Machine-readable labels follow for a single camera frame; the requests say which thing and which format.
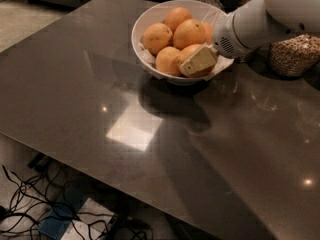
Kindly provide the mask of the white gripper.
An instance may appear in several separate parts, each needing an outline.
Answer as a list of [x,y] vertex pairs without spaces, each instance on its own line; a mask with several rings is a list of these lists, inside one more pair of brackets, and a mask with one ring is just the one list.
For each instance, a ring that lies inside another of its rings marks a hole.
[[[213,44],[219,54],[227,58],[244,56],[253,50],[250,39],[254,19],[248,13],[234,11],[219,18],[214,26]],[[218,56],[208,45],[202,44],[179,68],[187,72],[202,71],[217,64]]]

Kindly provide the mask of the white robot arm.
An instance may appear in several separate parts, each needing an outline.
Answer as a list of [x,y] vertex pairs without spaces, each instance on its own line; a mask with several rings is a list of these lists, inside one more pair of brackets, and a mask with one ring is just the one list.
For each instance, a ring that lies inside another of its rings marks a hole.
[[187,75],[199,73],[218,56],[238,58],[304,32],[320,33],[320,0],[251,0],[217,20],[212,44],[197,48],[179,69]]

